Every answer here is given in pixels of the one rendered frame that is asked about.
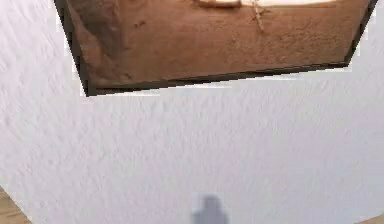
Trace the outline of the brown framed wall picture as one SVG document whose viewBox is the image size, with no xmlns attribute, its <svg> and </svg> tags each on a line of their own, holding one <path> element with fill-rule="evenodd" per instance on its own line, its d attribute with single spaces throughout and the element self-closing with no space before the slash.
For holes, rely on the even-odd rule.
<svg viewBox="0 0 384 224">
<path fill-rule="evenodd" d="M 53 0 L 88 96 L 347 67 L 378 0 Z"/>
</svg>

